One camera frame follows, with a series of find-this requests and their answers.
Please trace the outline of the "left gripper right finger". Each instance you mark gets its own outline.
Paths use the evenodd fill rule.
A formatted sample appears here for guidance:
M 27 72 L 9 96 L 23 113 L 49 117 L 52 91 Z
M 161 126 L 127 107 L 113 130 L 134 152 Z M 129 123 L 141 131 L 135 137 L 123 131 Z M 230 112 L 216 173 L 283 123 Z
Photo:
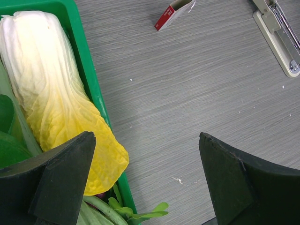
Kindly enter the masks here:
M 207 225 L 298 225 L 300 172 L 200 133 L 199 151 L 215 217 Z

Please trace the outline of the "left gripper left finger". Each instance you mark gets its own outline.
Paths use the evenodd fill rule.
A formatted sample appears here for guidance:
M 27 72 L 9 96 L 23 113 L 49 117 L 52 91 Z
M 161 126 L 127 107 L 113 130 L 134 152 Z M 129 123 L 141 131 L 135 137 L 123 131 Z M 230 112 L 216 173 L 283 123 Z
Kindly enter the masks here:
M 75 225 L 96 145 L 82 132 L 0 171 L 2 225 Z

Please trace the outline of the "red white staple box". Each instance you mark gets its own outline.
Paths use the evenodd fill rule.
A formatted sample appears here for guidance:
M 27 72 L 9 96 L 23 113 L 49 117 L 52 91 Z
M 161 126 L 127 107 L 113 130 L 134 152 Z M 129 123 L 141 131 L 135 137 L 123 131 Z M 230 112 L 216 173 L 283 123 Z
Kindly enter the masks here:
M 169 26 L 176 18 L 183 14 L 188 8 L 190 12 L 194 7 L 196 0 L 175 0 L 164 11 L 161 17 L 154 25 L 157 31 L 161 31 Z

